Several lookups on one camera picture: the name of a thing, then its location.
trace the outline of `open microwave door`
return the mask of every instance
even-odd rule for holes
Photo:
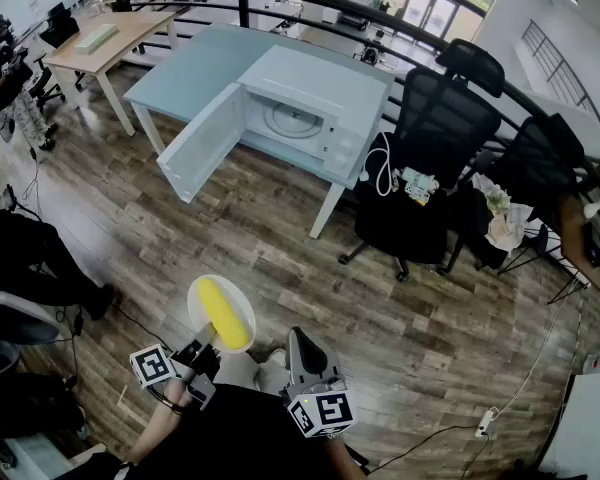
[[[158,157],[178,194],[190,203],[245,131],[243,87],[232,83]]]

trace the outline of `wooden floor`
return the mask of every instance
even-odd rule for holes
[[[113,70],[118,94],[143,73]],[[475,427],[485,409],[502,408],[523,381],[559,307],[546,301],[564,285],[565,273],[537,261],[497,277],[476,271],[466,251],[447,277],[413,265],[406,284],[395,281],[393,260],[375,250],[342,266],[337,256],[358,243],[350,207],[334,212],[319,240],[308,236],[325,182],[237,147],[186,205],[161,175],[146,136],[128,137],[97,82],[84,85],[86,108],[58,102],[45,109],[60,130],[56,150],[40,167],[43,218],[90,275],[123,291],[124,310],[172,346],[191,337],[190,283],[205,273],[226,276],[256,312],[257,357],[283,344],[293,325],[337,350],[360,419],[346,440],[374,465],[438,429]],[[156,122],[168,140],[183,127],[166,118]],[[0,144],[0,176],[10,177],[16,193],[34,171],[26,147]],[[490,428],[491,441],[471,476],[496,477],[516,458],[536,458],[571,368],[577,302],[577,296],[567,299],[535,374]],[[92,440],[121,458],[154,405],[137,387],[128,357],[154,342],[115,311],[103,321],[87,320],[76,340],[76,394]],[[599,350],[600,292],[589,290],[576,363]],[[69,375],[71,346],[28,348],[23,364]],[[473,433],[456,429],[434,437],[374,477],[459,479],[483,445]]]

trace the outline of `microwave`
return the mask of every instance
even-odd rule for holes
[[[348,179],[366,154],[386,85],[296,50],[271,47],[169,144],[158,165],[190,202],[245,132],[317,158]]]

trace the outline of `glass door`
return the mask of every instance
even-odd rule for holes
[[[422,23],[431,7],[431,1],[432,0],[408,0],[402,20],[411,25],[415,25],[416,27],[422,27]]]
[[[436,37],[442,37],[457,8],[458,5],[450,0],[435,0],[422,28]]]

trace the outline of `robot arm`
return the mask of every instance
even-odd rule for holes
[[[212,381],[220,368],[211,346],[215,333],[208,324],[189,345],[170,356],[160,345],[131,354],[133,372],[143,388],[178,413],[185,408],[167,400],[154,384],[181,379],[194,399],[191,407],[203,411],[216,392]],[[281,393],[283,403],[305,437],[334,437],[357,421],[338,356],[324,341],[294,327],[287,339],[286,363],[290,382]]]
[[[335,437],[357,421],[335,351],[299,327],[287,339],[287,411],[305,437]]]

